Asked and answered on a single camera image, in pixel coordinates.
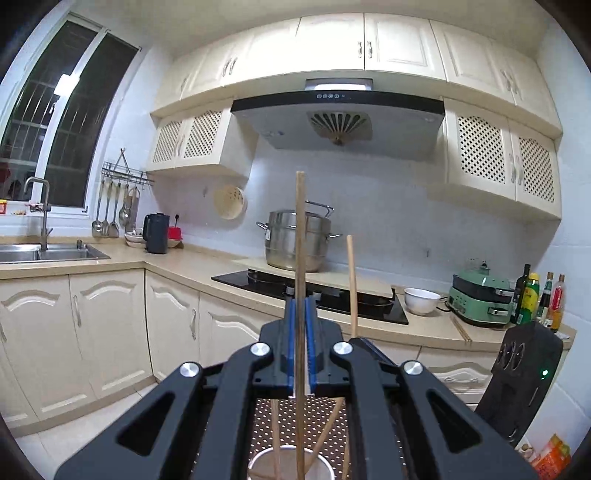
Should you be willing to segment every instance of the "stove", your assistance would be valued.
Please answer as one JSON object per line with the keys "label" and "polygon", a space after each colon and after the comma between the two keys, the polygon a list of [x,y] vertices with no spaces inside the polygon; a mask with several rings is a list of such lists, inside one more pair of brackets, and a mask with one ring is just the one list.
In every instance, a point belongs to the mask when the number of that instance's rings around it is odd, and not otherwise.
{"label": "stove", "polygon": [[[285,299],[286,296],[292,297],[295,290],[292,278],[280,277],[279,275],[272,275],[258,270],[243,270],[219,275],[212,277],[212,280],[280,300]],[[306,282],[306,296],[313,296],[316,300],[316,307],[321,310],[346,315],[351,313],[349,290]],[[394,289],[392,289],[391,299],[367,293],[358,293],[357,311],[362,318],[408,325],[408,319]]]}

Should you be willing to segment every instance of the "silver screw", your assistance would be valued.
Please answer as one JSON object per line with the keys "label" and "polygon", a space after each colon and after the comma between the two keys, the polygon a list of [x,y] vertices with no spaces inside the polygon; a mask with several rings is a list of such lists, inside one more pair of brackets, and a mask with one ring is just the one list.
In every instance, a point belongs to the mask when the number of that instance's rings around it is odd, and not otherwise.
{"label": "silver screw", "polygon": [[255,343],[251,347],[251,353],[256,356],[265,356],[270,351],[271,351],[271,347],[263,342]]}
{"label": "silver screw", "polygon": [[353,346],[349,342],[337,342],[333,345],[333,350],[339,355],[348,355],[353,351]]}
{"label": "silver screw", "polygon": [[419,362],[412,360],[404,364],[404,371],[409,375],[418,375],[423,371],[423,366]]}
{"label": "silver screw", "polygon": [[178,371],[181,372],[181,375],[184,377],[195,377],[199,373],[199,365],[194,364],[193,362],[187,362],[182,364]]}

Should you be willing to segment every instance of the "black kettle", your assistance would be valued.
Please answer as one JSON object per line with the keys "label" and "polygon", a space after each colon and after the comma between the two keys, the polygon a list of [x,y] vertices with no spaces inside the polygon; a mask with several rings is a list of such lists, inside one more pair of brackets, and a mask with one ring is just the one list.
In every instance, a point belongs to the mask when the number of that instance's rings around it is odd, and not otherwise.
{"label": "black kettle", "polygon": [[163,213],[150,213],[144,218],[142,237],[150,254],[165,254],[168,250],[170,217]]}

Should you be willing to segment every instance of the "pot handle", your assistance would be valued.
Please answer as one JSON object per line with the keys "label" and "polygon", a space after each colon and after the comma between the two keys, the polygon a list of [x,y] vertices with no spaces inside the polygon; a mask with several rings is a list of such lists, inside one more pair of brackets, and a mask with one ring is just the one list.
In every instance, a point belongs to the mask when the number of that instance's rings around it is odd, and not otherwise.
{"label": "pot handle", "polygon": [[309,203],[310,205],[316,205],[318,207],[326,208],[327,212],[326,212],[326,215],[324,216],[324,218],[328,218],[330,215],[332,215],[332,212],[335,211],[334,208],[332,208],[329,205],[325,205],[324,203],[311,202],[310,200],[306,200],[306,203]]}

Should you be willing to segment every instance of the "wooden stick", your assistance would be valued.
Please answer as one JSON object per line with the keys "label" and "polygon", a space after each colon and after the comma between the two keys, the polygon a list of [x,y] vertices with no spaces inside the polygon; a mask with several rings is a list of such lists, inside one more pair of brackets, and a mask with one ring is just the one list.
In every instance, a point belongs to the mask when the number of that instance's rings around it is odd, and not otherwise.
{"label": "wooden stick", "polygon": [[343,475],[341,475],[341,480],[346,480],[347,475],[349,473],[349,434],[347,434],[347,438],[345,440],[345,454],[343,455]]}
{"label": "wooden stick", "polygon": [[351,299],[351,338],[357,337],[357,276],[355,274],[355,255],[353,236],[347,235],[347,257],[349,258],[349,296]]}
{"label": "wooden stick", "polygon": [[336,399],[336,404],[333,408],[333,411],[330,413],[329,421],[327,421],[326,425],[324,425],[322,432],[320,432],[320,435],[318,436],[318,440],[316,440],[314,450],[312,450],[312,454],[308,457],[308,460],[306,462],[306,473],[308,473],[308,471],[312,467],[312,463],[314,463],[314,460],[316,460],[316,457],[318,457],[318,454],[320,453],[320,450],[322,449],[322,446],[326,441],[326,437],[328,437],[330,430],[332,429],[332,426],[335,423],[335,420],[339,416],[339,412],[340,409],[343,407],[343,403],[345,403],[345,399],[343,397]]}
{"label": "wooden stick", "polygon": [[306,174],[295,174],[295,464],[297,480],[304,480],[305,445],[305,378],[306,378]]}
{"label": "wooden stick", "polygon": [[279,400],[271,400],[271,434],[273,439],[273,470],[275,480],[281,480],[279,457],[281,455],[281,439],[279,433]]}

